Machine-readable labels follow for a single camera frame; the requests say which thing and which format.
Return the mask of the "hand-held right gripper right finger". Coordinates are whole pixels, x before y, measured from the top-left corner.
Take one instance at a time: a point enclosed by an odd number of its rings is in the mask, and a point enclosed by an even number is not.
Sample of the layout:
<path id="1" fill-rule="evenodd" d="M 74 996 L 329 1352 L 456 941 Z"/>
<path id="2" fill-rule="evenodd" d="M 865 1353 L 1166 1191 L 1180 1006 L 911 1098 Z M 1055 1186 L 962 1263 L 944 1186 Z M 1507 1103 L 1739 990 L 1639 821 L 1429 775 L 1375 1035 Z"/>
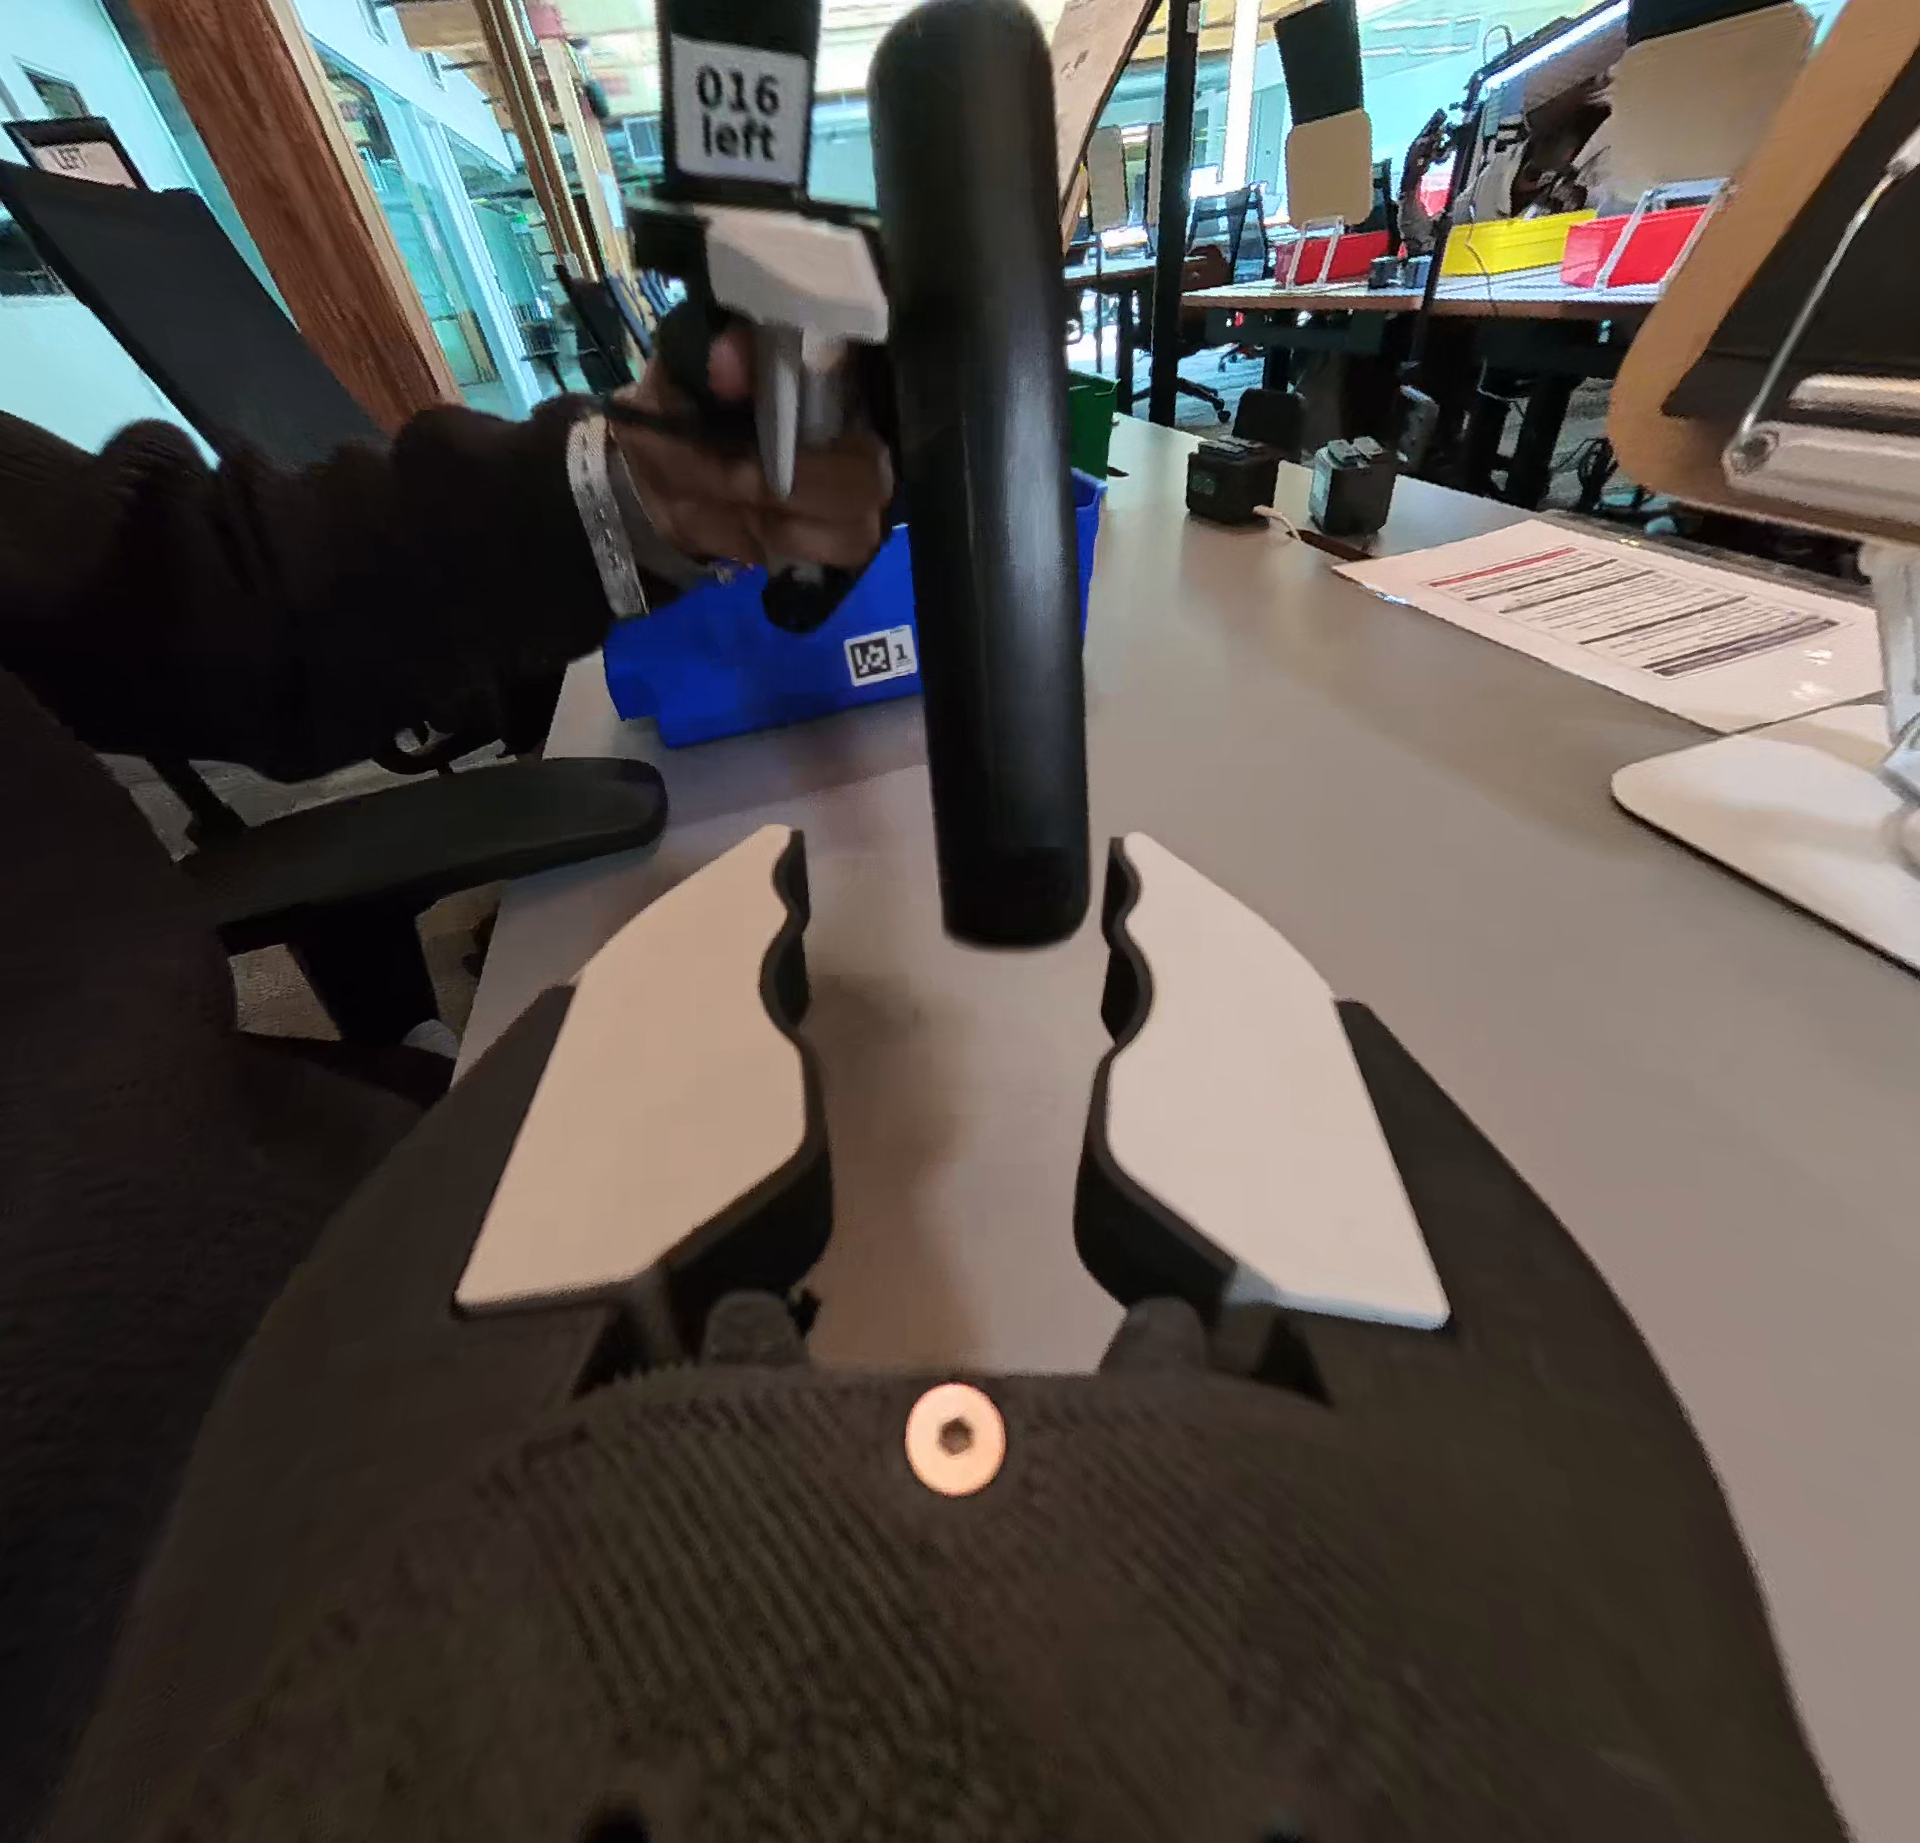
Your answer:
<path id="1" fill-rule="evenodd" d="M 1342 1006 L 1255 904 L 1152 834 L 1107 844 L 1107 1055 L 1071 1243 L 1116 1304 L 1450 1330 Z"/>

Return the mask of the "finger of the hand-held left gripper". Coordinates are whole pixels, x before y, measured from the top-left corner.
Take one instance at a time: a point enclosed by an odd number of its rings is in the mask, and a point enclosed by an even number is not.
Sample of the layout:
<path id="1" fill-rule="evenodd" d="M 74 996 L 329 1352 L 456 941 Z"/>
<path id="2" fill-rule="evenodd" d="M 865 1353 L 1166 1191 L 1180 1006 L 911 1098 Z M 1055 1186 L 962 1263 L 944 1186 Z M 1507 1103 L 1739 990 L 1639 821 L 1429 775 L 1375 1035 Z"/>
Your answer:
<path id="1" fill-rule="evenodd" d="M 699 210 L 706 306 L 747 322 L 789 322 L 804 342 L 886 345 L 891 312 L 868 232 L 780 215 L 780 210 Z"/>

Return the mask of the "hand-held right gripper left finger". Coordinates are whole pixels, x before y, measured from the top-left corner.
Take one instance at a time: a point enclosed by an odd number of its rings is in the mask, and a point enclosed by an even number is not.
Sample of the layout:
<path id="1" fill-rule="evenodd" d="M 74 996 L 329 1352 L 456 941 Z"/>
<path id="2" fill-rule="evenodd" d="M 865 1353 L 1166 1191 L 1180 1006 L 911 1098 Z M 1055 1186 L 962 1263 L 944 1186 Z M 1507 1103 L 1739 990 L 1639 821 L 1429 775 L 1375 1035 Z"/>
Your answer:
<path id="1" fill-rule="evenodd" d="M 706 1330 L 732 1289 L 804 1289 L 836 1233 L 804 920 L 804 834 L 764 823 L 584 962 L 456 1316 Z"/>

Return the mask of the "black remote control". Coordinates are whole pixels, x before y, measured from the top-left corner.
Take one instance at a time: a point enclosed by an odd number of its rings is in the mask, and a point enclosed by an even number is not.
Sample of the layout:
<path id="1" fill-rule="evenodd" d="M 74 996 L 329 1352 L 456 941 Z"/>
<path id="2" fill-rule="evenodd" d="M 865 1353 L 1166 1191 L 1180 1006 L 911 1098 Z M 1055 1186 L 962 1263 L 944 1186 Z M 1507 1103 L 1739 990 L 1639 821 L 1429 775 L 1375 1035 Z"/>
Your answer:
<path id="1" fill-rule="evenodd" d="M 1049 35 L 926 0 L 868 60 L 868 172 L 944 935 L 1083 920 L 1083 623 Z"/>

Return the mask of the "person's left hand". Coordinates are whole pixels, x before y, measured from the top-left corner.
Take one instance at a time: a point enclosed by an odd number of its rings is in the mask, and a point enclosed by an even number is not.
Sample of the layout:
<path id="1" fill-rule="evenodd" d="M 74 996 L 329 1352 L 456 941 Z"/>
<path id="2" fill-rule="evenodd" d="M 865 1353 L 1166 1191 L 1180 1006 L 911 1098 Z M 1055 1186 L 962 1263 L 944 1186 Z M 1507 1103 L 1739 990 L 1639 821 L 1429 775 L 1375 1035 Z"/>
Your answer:
<path id="1" fill-rule="evenodd" d="M 665 361 L 605 403 L 650 534 L 684 564 L 865 574 L 891 534 L 891 448 L 865 417 L 801 448 L 773 492 L 764 448 L 732 446 Z"/>

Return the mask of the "cardboard sheet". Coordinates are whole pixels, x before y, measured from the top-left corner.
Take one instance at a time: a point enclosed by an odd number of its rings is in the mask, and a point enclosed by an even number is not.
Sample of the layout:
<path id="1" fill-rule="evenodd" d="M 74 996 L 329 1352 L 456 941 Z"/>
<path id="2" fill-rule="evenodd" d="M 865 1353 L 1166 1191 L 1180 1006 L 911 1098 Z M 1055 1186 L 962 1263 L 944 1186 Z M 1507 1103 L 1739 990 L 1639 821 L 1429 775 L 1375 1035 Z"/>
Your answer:
<path id="1" fill-rule="evenodd" d="M 1143 35 L 1161 0 L 1071 0 L 1049 35 L 1049 92 L 1055 92 L 1055 238 L 1071 246 L 1083 210 L 1083 151 L 1091 128 Z"/>

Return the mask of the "blue plastic bin with tag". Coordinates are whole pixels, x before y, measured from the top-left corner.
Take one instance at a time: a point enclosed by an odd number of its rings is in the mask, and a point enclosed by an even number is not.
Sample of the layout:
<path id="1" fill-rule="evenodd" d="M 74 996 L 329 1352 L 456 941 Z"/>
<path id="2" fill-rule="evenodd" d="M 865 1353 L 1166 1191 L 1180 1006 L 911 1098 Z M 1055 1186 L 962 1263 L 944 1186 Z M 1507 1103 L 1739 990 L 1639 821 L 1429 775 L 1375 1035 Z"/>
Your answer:
<path id="1" fill-rule="evenodd" d="M 598 651 L 614 717 L 684 751 L 926 696 L 911 523 L 816 633 L 780 633 L 764 588 L 770 574 L 726 574 L 619 623 Z"/>

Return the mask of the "black pole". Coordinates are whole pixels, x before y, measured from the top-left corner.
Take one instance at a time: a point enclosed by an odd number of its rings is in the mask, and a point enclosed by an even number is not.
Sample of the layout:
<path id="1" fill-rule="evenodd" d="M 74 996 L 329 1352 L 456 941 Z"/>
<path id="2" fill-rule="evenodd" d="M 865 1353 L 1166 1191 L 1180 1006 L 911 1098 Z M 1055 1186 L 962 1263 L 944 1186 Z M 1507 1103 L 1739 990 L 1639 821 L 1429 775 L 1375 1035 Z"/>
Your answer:
<path id="1" fill-rule="evenodd" d="M 1143 414 L 1161 427 L 1175 427 L 1175 389 L 1180 389 L 1195 32 L 1204 32 L 1204 0 L 1166 0 L 1161 272 L 1152 272 L 1152 374 L 1143 374 Z"/>

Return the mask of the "black and tan board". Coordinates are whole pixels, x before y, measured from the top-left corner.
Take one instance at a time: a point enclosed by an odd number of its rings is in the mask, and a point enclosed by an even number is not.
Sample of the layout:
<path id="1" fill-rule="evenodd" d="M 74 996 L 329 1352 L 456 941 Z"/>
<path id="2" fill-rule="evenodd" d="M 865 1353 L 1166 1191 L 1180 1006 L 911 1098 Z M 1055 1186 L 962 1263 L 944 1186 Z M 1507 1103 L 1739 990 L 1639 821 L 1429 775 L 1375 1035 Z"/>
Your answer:
<path id="1" fill-rule="evenodd" d="M 1740 177 L 1807 35 L 1805 0 L 1623 0 L 1595 202 L 1631 210 L 1653 186 Z"/>
<path id="2" fill-rule="evenodd" d="M 1375 117 L 1356 76 L 1356 0 L 1311 0 L 1276 22 L 1285 68 L 1285 218 L 1367 232 L 1375 215 Z"/>

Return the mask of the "white stand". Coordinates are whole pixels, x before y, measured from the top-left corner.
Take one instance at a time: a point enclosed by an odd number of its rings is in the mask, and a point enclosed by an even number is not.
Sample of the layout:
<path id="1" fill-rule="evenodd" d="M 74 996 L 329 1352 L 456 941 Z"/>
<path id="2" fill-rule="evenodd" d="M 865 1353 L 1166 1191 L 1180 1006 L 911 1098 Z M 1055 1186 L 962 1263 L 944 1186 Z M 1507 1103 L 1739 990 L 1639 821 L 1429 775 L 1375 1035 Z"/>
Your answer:
<path id="1" fill-rule="evenodd" d="M 1885 704 L 1710 740 L 1613 783 L 1615 812 L 1920 975 L 1920 556 L 1861 543 Z"/>

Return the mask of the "printed paper sheet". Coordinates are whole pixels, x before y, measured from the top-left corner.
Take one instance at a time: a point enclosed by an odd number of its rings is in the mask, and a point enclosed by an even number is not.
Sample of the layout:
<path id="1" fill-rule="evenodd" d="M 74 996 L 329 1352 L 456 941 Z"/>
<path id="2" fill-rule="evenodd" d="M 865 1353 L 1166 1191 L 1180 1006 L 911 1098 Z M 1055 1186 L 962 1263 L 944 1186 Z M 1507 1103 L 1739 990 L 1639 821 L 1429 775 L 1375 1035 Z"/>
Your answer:
<path id="1" fill-rule="evenodd" d="M 1532 513 L 1338 574 L 1710 740 L 1885 696 L 1871 602 L 1646 542 Z"/>

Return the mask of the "yellow plastic bin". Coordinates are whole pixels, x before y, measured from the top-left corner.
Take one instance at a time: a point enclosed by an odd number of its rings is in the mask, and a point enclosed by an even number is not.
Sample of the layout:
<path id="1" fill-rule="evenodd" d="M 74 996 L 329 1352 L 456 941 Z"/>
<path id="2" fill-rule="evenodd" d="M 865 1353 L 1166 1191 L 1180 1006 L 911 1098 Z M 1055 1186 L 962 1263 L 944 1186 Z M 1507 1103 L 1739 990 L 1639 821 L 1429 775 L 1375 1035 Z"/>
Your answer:
<path id="1" fill-rule="evenodd" d="M 1569 262 L 1569 238 L 1588 232 L 1595 215 L 1525 215 L 1525 218 L 1457 218 L 1440 282 L 1496 282 L 1496 272 L 1549 272 Z"/>

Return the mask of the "black display board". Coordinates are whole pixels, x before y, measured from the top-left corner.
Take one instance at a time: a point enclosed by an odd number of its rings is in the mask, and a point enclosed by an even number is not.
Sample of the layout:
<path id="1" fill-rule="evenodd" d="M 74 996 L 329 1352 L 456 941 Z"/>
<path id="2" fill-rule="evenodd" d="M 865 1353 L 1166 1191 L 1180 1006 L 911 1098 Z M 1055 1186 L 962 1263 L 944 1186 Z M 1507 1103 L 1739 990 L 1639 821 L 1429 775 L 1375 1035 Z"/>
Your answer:
<path id="1" fill-rule="evenodd" d="M 1613 380 L 1631 486 L 1920 542 L 1920 0 L 1847 0 Z"/>

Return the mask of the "wooden post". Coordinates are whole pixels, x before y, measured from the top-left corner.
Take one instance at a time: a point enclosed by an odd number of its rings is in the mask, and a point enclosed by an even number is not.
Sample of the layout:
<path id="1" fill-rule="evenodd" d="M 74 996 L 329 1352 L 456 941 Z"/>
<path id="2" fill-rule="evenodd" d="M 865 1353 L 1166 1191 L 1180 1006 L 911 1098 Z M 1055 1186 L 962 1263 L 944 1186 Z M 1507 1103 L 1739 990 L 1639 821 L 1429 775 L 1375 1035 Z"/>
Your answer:
<path id="1" fill-rule="evenodd" d="M 456 403 L 293 0 L 136 0 L 291 320 L 379 427 Z"/>

